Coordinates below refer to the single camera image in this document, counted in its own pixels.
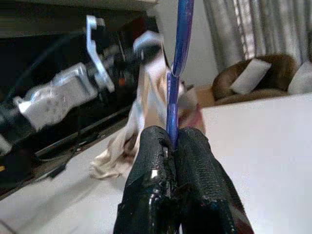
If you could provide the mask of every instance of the white wall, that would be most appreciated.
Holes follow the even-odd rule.
[[[156,16],[169,63],[174,59],[178,0],[160,0],[148,11]],[[203,0],[195,0],[191,45],[182,79],[196,86],[212,84],[218,74]]]

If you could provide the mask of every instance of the silver bracket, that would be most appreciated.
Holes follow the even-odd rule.
[[[97,19],[94,16],[87,16],[87,51],[98,71],[94,75],[97,85],[100,88],[107,87],[109,92],[113,92],[115,90],[115,86],[97,54],[96,42],[91,39],[91,31],[92,29],[97,29],[97,25],[105,26],[104,20]]]

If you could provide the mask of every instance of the curtain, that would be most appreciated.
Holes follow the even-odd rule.
[[[261,55],[310,59],[312,0],[204,0],[219,71]]]

